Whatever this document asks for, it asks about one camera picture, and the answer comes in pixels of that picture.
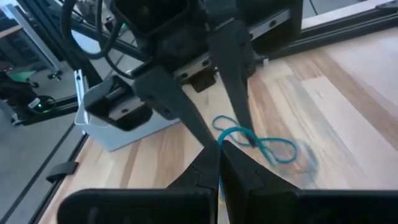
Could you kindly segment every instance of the floor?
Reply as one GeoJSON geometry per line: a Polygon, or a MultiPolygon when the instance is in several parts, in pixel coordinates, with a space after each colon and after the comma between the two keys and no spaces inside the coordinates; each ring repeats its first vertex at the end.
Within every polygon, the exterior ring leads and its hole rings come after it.
{"type": "MultiPolygon", "coordinates": [[[[357,3],[357,0],[313,0],[315,12],[310,1],[304,0],[303,17],[315,16],[354,3],[357,3]]],[[[132,36],[127,33],[123,39],[132,41],[132,36]]],[[[139,61],[122,56],[115,50],[110,55],[115,62],[119,62],[118,66],[121,70],[129,70],[140,64],[139,61]]],[[[95,60],[92,63],[102,77],[112,74],[104,60],[95,60]]],[[[45,72],[36,74],[32,79],[40,83],[38,94],[51,95],[56,99],[75,94],[73,74],[67,66],[60,82],[48,80],[45,72]]],[[[71,127],[73,120],[74,114],[70,114],[31,126],[13,127],[9,118],[0,113],[0,192],[2,192],[0,217],[4,217],[0,223],[29,222],[50,188],[45,176],[54,165],[67,160],[81,136],[79,127],[71,127]],[[68,129],[70,129],[69,134],[53,158],[43,167],[41,173],[36,174],[68,129]]]]}

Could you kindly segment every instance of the white container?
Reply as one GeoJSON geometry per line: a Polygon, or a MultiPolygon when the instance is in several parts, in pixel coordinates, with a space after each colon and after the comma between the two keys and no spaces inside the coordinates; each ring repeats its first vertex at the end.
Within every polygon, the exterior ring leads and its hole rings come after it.
{"type": "Polygon", "coordinates": [[[79,106],[79,110],[77,111],[75,118],[75,124],[85,133],[98,141],[108,151],[117,150],[179,121],[179,119],[168,121],[154,111],[151,119],[139,128],[132,131],[121,131],[120,129],[86,113],[83,102],[82,105],[79,106]]]}

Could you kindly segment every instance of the wooden surface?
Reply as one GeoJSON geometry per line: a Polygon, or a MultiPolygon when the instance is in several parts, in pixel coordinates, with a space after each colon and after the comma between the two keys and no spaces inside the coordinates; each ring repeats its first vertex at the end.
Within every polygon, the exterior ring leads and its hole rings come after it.
{"type": "MultiPolygon", "coordinates": [[[[300,139],[317,160],[307,169],[301,151],[298,162],[272,171],[285,171],[282,177],[303,189],[398,189],[397,58],[398,29],[390,29],[271,61],[250,78],[256,134],[300,139]]],[[[219,114],[234,117],[220,79],[199,94],[184,89],[208,125],[219,114]]],[[[56,223],[60,202],[77,190],[164,188],[201,149],[182,123],[114,152],[89,138],[78,170],[65,178],[40,222],[56,223]]],[[[257,149],[241,149],[269,167],[257,149]]],[[[222,204],[219,219],[228,222],[222,204]]]]}
{"type": "Polygon", "coordinates": [[[0,32],[0,38],[6,37],[6,36],[8,36],[10,34],[13,34],[13,33],[17,32],[17,31],[20,31],[21,29],[22,29],[21,25],[16,25],[16,26],[11,27],[9,29],[3,30],[3,31],[0,32]]]}

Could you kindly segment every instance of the blue rope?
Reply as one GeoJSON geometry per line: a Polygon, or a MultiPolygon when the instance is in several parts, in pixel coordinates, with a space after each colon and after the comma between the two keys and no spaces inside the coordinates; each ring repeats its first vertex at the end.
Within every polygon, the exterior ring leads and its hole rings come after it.
{"type": "MultiPolygon", "coordinates": [[[[221,131],[221,134],[220,134],[220,136],[218,136],[218,139],[217,139],[217,143],[218,143],[218,145],[219,145],[220,148],[221,148],[221,145],[222,145],[224,139],[225,139],[227,136],[229,136],[229,137],[230,137],[237,145],[239,145],[239,146],[244,146],[244,147],[248,147],[248,146],[249,146],[249,147],[251,147],[251,145],[250,145],[249,143],[240,142],[240,141],[238,141],[237,139],[235,139],[234,136],[232,136],[232,133],[240,132],[240,133],[244,134],[243,136],[246,136],[246,135],[247,135],[247,136],[250,136],[251,138],[254,139],[254,141],[255,141],[255,143],[256,143],[256,146],[259,148],[261,154],[267,159],[267,161],[269,162],[269,164],[272,165],[272,166],[275,166],[275,164],[273,163],[273,161],[272,161],[270,155],[274,158],[274,160],[275,160],[277,163],[280,163],[280,164],[290,164],[290,163],[292,163],[294,160],[296,160],[296,158],[297,158],[298,147],[297,147],[297,145],[296,145],[293,141],[291,141],[291,140],[289,140],[289,139],[284,139],[284,138],[258,138],[258,137],[253,133],[253,131],[251,131],[250,129],[247,129],[247,128],[239,127],[238,122],[236,122],[234,119],[232,119],[232,118],[230,118],[230,117],[228,117],[228,116],[225,116],[225,115],[219,115],[219,116],[215,117],[215,118],[213,119],[213,122],[211,123],[211,125],[213,126],[214,129],[216,129],[216,130],[218,130],[218,131],[221,131]],[[219,119],[227,119],[228,121],[234,123],[234,124],[236,125],[236,127],[228,128],[228,129],[220,128],[220,127],[218,127],[218,126],[216,125],[216,122],[217,122],[219,119]],[[281,159],[281,158],[278,158],[278,157],[275,155],[274,150],[273,150],[271,147],[269,147],[269,146],[266,145],[266,142],[282,142],[282,143],[291,145],[291,146],[292,146],[292,149],[293,149],[293,156],[292,156],[290,159],[281,159]]],[[[220,178],[221,198],[224,199],[224,193],[223,193],[223,188],[222,188],[222,186],[223,186],[223,183],[221,182],[221,178],[220,178]]]]}

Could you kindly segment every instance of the wood grain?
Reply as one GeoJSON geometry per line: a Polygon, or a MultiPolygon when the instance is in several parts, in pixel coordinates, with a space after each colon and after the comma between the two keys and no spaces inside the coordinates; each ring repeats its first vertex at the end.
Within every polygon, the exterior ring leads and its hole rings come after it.
{"type": "Polygon", "coordinates": [[[303,85],[365,175],[361,185],[355,187],[398,188],[398,178],[391,173],[397,168],[398,152],[377,129],[326,77],[307,80],[303,85]]]}
{"type": "Polygon", "coordinates": [[[393,117],[398,118],[398,88],[389,85],[391,82],[398,83],[397,49],[398,28],[393,28],[330,45],[324,51],[393,117]],[[374,61],[377,61],[377,66],[363,66],[374,61]]]}
{"type": "MultiPolygon", "coordinates": [[[[373,46],[374,39],[391,38],[383,32],[373,35],[370,39],[359,39],[361,47],[366,48],[367,41],[373,46]]],[[[347,42],[341,44],[349,47],[347,42]]],[[[351,74],[356,67],[347,71],[341,66],[334,59],[337,50],[333,51],[333,57],[328,55],[332,48],[271,61],[249,79],[249,104],[256,134],[297,141],[300,144],[297,161],[272,168],[257,149],[241,147],[241,150],[303,189],[398,189],[398,179],[390,175],[398,168],[396,119],[356,81],[351,74]]],[[[370,57],[358,54],[353,60],[364,62],[364,67],[378,66],[379,62],[369,60],[370,57]]],[[[384,88],[396,86],[392,82],[383,84],[384,88]]],[[[373,88],[380,91],[379,85],[373,88]]],[[[184,90],[208,125],[219,114],[234,117],[220,78],[202,93],[196,94],[190,86],[184,90]]],[[[231,126],[224,121],[219,125],[231,126]]],[[[214,129],[211,131],[214,136],[219,135],[214,129]]],[[[272,147],[280,156],[290,153],[286,146],[272,147]]],[[[78,170],[63,181],[41,223],[56,223],[60,202],[77,190],[166,187],[201,149],[182,123],[114,152],[105,151],[89,138],[77,158],[78,170]]],[[[223,204],[219,219],[228,222],[223,204]]]]}
{"type": "Polygon", "coordinates": [[[311,51],[308,57],[317,64],[319,71],[328,77],[332,84],[337,87],[362,116],[398,150],[398,120],[372,98],[347,71],[324,51],[311,51]]]}

